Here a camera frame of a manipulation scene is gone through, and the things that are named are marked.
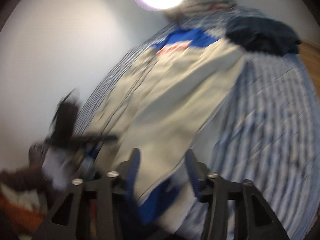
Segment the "bed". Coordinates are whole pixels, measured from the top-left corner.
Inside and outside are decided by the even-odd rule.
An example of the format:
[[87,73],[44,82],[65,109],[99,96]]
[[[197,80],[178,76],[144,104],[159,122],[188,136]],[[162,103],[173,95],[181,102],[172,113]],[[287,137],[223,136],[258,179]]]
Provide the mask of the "bed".
[[[239,6],[182,18],[179,25],[186,29],[201,28],[206,34],[221,38],[228,20],[236,16],[266,17],[259,10]],[[87,129],[104,98],[142,52],[163,41],[176,28],[176,23],[169,24],[125,55],[83,106],[76,134]],[[252,179],[289,237],[302,239],[320,200],[320,109],[305,66],[295,54],[278,57],[247,52],[231,97],[233,103],[224,116],[209,168],[231,181]],[[205,204],[195,202],[177,234],[199,239],[206,209]]]

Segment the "cream fabric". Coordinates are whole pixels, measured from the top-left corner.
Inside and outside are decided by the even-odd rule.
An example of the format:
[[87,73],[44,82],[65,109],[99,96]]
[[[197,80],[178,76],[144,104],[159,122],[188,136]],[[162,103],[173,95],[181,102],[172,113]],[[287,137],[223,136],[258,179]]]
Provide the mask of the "cream fabric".
[[[113,166],[141,150],[135,197],[150,192],[183,164],[198,131],[219,111],[241,73],[239,46],[221,39],[207,48],[156,54],[145,51],[118,81],[95,114],[89,131],[120,138]],[[103,147],[97,159],[103,168]]]

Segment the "mattress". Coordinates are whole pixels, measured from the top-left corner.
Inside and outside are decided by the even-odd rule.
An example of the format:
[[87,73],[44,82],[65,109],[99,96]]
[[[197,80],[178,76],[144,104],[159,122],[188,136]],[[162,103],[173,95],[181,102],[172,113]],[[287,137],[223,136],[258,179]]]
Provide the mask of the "mattress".
[[[265,17],[258,10],[237,7],[179,23],[182,28],[202,28],[221,38],[226,22],[235,16]],[[139,55],[177,27],[169,24],[125,55],[85,103],[76,123],[77,134],[85,131],[103,99]],[[247,53],[244,70],[230,96],[233,103],[224,115],[209,169],[228,180],[253,180],[289,237],[302,239],[320,199],[320,109],[305,66],[294,54]],[[199,239],[206,210],[206,204],[195,202],[177,233]],[[229,225],[228,238],[232,238],[233,227]]]

